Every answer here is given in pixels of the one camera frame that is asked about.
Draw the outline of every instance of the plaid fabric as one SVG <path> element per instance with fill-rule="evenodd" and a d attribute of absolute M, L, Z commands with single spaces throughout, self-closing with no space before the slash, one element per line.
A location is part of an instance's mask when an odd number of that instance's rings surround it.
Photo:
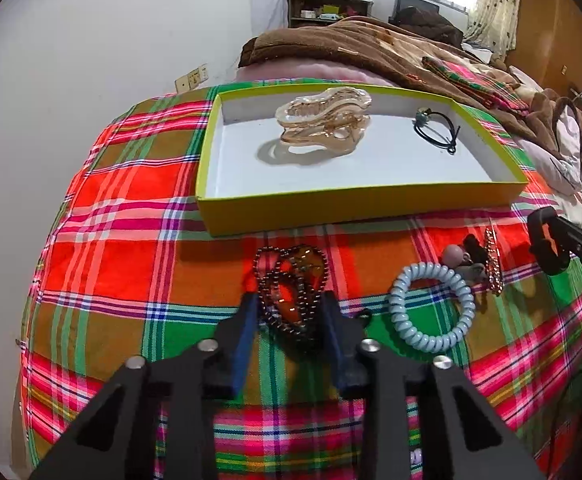
<path fill-rule="evenodd" d="M 514 94 L 505 83 L 471 72 L 462 65 L 434 57 L 423 57 L 422 65 L 431 72 L 448 79 L 465 94 L 471 95 L 487 108 L 500 108 L 500 110 L 520 115 L 529 113 L 529 105 Z"/>
<path fill-rule="evenodd" d="M 524 152 L 489 115 L 467 108 L 516 159 L 529 186 L 511 208 L 447 211 L 395 219 L 211 238 L 193 197 L 201 143 L 218 92 L 241 83 L 154 98 L 110 124 L 74 177 L 42 251 L 26 309 L 21 400 L 28 449 L 37 464 L 88 400 L 133 354 L 175 356 L 235 312 L 253 290 L 260 246 L 307 243 L 327 254 L 342 311 L 372 311 L 368 334 L 395 352 L 409 348 L 389 322 L 386 293 L 402 267 L 437 260 L 469 233 L 482 239 L 493 219 L 501 244 L 504 293 L 477 287 L 466 340 L 449 356 L 544 460 L 558 393 L 582 366 L 582 266 L 543 274 L 529 253 L 525 219 L 556 205 Z M 457 304 L 439 285 L 407 295 L 413 322 L 447 332 Z M 570 390 L 565 419 L 582 399 Z M 337 399 L 325 363 L 293 358 L 265 329 L 253 345 L 247 384 L 215 419 L 222 478 L 354 478 L 363 402 Z M 413 446 L 417 406 L 409 403 Z M 161 426 L 164 436 L 165 422 Z M 164 446 L 159 446 L 156 477 Z M 421 474 L 413 469 L 415 477 Z"/>

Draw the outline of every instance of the wall socket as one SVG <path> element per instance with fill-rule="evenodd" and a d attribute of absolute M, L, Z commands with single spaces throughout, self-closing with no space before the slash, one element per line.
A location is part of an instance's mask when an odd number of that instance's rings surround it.
<path fill-rule="evenodd" d="M 178 93 L 194 90 L 200 85 L 200 83 L 207 79 L 209 79 L 209 69 L 207 69 L 207 64 L 205 63 L 204 65 L 200 65 L 193 69 L 188 74 L 175 79 L 175 90 Z"/>

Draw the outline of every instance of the spiral hair tie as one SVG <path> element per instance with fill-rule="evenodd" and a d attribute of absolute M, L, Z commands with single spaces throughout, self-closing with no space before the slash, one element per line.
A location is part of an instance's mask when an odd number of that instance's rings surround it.
<path fill-rule="evenodd" d="M 462 305 L 462 314 L 453 329 L 445 335 L 427 335 L 423 334 L 409 320 L 404 299 L 413 280 L 421 278 L 430 278 L 439 280 L 446 285 L 458 297 Z M 391 313 L 391 322 L 395 325 L 398 335 L 404 341 L 417 350 L 423 352 L 446 352 L 453 348 L 462 340 L 466 333 L 469 332 L 473 319 L 476 316 L 476 304 L 471 288 L 466 285 L 462 276 L 453 269 L 432 262 L 420 262 L 404 267 L 400 276 L 393 282 L 393 288 L 389 293 L 389 312 Z"/>

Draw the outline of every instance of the patterned curtain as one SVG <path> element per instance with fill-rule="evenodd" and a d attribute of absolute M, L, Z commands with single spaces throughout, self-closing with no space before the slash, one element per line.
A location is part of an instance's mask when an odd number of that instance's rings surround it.
<path fill-rule="evenodd" d="M 504 56 L 516 48 L 520 0 L 478 0 L 469 12 L 465 41 L 473 41 Z"/>

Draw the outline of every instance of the metal bolt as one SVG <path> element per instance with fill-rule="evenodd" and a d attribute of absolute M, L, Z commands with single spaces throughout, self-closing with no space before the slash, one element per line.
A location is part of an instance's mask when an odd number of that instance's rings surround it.
<path fill-rule="evenodd" d="M 129 357 L 124 363 L 124 366 L 131 368 L 132 370 L 139 370 L 146 364 L 146 359 L 141 355 L 133 355 Z"/>
<path fill-rule="evenodd" d="M 218 346 L 219 345 L 215 339 L 202 339 L 202 341 L 197 344 L 197 349 L 200 352 L 214 352 L 217 350 Z"/>
<path fill-rule="evenodd" d="M 449 370 L 453 366 L 453 361 L 446 355 L 436 355 L 433 358 L 433 365 L 436 368 L 440 368 L 440 370 Z"/>
<path fill-rule="evenodd" d="M 380 343 L 375 339 L 363 339 L 360 342 L 360 348 L 365 352 L 377 352 L 380 350 Z"/>

